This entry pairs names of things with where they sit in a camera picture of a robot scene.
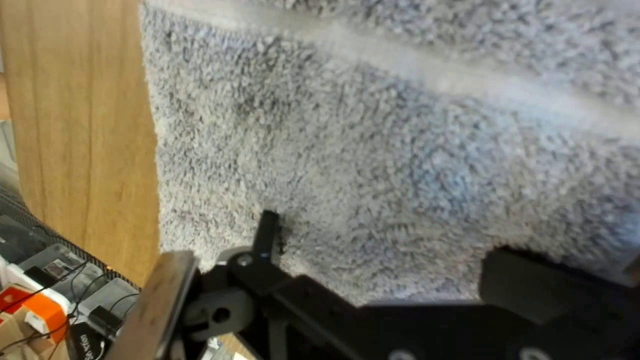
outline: white strip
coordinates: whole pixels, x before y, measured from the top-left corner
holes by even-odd
[[[465,64],[426,48],[347,27],[336,19],[287,11],[243,0],[146,0],[179,15],[195,18],[217,27],[282,34],[313,41],[328,52],[368,61],[375,68],[421,81],[428,89],[460,98],[479,98],[488,104],[526,111],[563,126],[581,126],[627,140],[640,140],[640,113],[610,106],[573,88],[550,88],[539,77],[490,64]]]

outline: carpet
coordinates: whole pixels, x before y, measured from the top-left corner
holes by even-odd
[[[633,0],[146,0],[163,250],[210,268],[284,216],[282,265],[354,304],[477,300],[496,245],[629,282]]]

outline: orange object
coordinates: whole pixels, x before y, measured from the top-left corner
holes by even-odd
[[[22,301],[27,310],[24,321],[40,334],[48,334],[56,344],[66,336],[66,314],[58,301],[47,294],[37,294]]]
[[[15,314],[33,291],[20,285],[9,285],[0,291],[0,312]]]

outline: gray carpet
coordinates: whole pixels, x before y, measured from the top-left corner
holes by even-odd
[[[625,280],[640,250],[633,0],[146,0],[163,250],[284,216],[348,300],[474,300],[510,244]]]

